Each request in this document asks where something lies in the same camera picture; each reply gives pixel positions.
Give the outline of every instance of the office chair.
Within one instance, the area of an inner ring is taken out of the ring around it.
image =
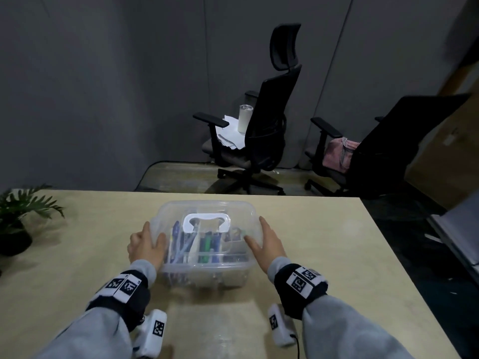
[[[295,50],[296,35],[300,26],[301,24],[281,24],[272,32],[271,63],[276,70],[288,72],[263,81],[259,93],[255,91],[245,93],[246,96],[256,98],[256,106],[245,133],[245,148],[231,150],[219,142],[215,127],[224,128],[229,125],[229,122],[202,112],[193,115],[197,120],[208,124],[211,134],[211,139],[202,145],[201,150],[210,155],[222,168],[234,165],[244,169],[241,173],[218,169],[219,179],[225,176],[236,179],[222,193],[242,187],[249,194],[250,186],[254,185],[274,189],[278,191],[278,195],[285,195],[282,187],[258,181],[253,179],[252,175],[261,170],[271,171],[279,164],[283,156],[286,131],[284,108],[302,67],[297,66],[298,58]]]
[[[321,129],[320,142],[316,150],[308,148],[305,154],[316,174],[332,178],[340,188],[332,192],[311,179],[304,188],[314,186],[324,196],[363,198],[393,192],[403,181],[421,140],[469,96],[404,96],[385,117],[375,117],[379,124],[354,150],[346,174],[322,165],[327,136],[340,138],[343,134],[320,117],[312,118],[311,122]]]

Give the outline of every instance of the gray sleeve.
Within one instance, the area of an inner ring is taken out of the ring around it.
[[[268,268],[276,273],[291,261],[276,258]],[[396,338],[343,301],[321,296],[303,311],[303,345],[308,359],[413,359]]]
[[[151,287],[156,270],[144,259],[129,269],[143,273]],[[43,348],[34,359],[130,359],[132,344],[123,319],[115,311],[101,307],[88,310]]]

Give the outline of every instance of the chair headrest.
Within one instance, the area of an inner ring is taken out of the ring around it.
[[[300,27],[300,23],[280,24],[272,31],[270,56],[276,70],[289,70],[298,64],[296,35]]]

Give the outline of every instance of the white cup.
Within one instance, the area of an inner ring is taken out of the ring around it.
[[[248,128],[249,120],[253,114],[253,107],[248,104],[242,104],[239,107],[239,117],[238,117],[238,132],[246,133]]]

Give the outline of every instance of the beige tabletop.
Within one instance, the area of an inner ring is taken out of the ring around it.
[[[417,359],[459,358],[374,221],[357,198],[140,192],[49,191],[66,219],[30,216],[34,241],[0,259],[2,358],[24,359],[81,314],[95,291],[128,267],[132,232],[171,200],[226,199],[253,204],[293,262],[329,281],[328,294],[394,335]],[[245,287],[223,291],[153,286],[147,308],[168,314],[160,358],[295,358],[277,348],[266,316],[279,302],[255,266]],[[296,322],[301,332],[301,323]],[[304,350],[301,345],[301,356]]]

